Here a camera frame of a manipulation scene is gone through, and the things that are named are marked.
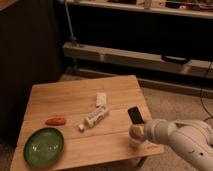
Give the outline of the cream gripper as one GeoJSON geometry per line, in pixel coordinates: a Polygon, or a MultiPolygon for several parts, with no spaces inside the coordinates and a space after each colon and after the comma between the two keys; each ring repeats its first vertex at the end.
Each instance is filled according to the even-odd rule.
{"type": "MultiPolygon", "coordinates": [[[[133,124],[143,124],[144,120],[141,113],[137,107],[131,107],[128,109],[128,115],[133,124]]],[[[143,140],[144,130],[141,125],[132,125],[129,129],[129,135],[133,139],[143,140]]]]}

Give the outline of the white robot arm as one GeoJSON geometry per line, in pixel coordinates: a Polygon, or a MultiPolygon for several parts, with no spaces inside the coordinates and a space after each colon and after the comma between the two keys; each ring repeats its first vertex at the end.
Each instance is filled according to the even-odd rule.
{"type": "Polygon", "coordinates": [[[145,141],[169,146],[199,171],[213,171],[213,128],[202,120],[145,120],[137,107],[128,109],[132,125],[130,142],[138,148],[145,141]]]}

